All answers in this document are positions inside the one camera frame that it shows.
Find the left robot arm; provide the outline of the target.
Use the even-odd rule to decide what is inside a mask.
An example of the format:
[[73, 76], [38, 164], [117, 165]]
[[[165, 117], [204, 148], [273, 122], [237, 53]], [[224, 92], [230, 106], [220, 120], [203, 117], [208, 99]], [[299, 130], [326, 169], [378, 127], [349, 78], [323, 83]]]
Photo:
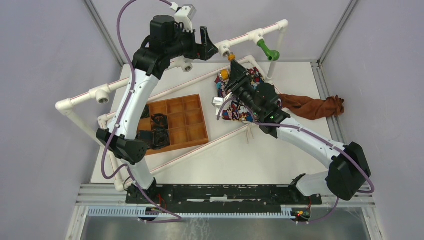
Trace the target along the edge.
[[108, 153], [122, 160], [119, 170], [126, 168], [138, 190], [138, 197], [147, 204], [154, 202], [158, 191], [156, 180], [145, 160], [148, 145], [137, 139], [136, 130], [144, 107], [153, 90], [177, 57], [208, 61], [219, 52], [205, 26], [199, 28], [201, 42], [195, 30], [177, 22], [169, 15], [157, 15], [149, 24], [149, 35], [134, 53], [130, 63], [130, 79], [115, 116], [106, 129], [99, 128], [96, 137], [104, 145], [101, 162]]

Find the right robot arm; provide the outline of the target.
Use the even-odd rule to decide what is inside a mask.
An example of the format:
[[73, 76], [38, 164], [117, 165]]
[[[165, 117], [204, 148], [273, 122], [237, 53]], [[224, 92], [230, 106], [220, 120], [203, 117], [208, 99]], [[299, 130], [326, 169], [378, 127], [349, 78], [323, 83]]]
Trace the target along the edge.
[[371, 171], [359, 144], [330, 140], [304, 127], [278, 105], [279, 96], [274, 85], [263, 82], [253, 87], [251, 81], [248, 69], [237, 60], [231, 60], [225, 90], [247, 108], [252, 122], [265, 134], [303, 150], [327, 169], [298, 176], [294, 180], [295, 187], [288, 191], [293, 203], [302, 204], [315, 194], [332, 194], [349, 201], [354, 195], [363, 193], [361, 187], [365, 183], [370, 186], [368, 194], [374, 191]]

